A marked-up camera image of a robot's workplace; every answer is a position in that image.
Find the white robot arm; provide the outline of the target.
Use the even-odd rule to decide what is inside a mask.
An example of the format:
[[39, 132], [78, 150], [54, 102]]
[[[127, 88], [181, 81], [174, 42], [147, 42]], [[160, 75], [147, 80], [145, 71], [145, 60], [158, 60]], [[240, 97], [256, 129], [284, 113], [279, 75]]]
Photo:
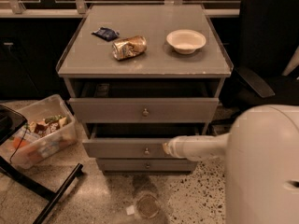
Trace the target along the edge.
[[261, 105], [225, 134], [178, 136], [164, 152], [225, 160], [226, 224], [299, 224], [299, 107]]

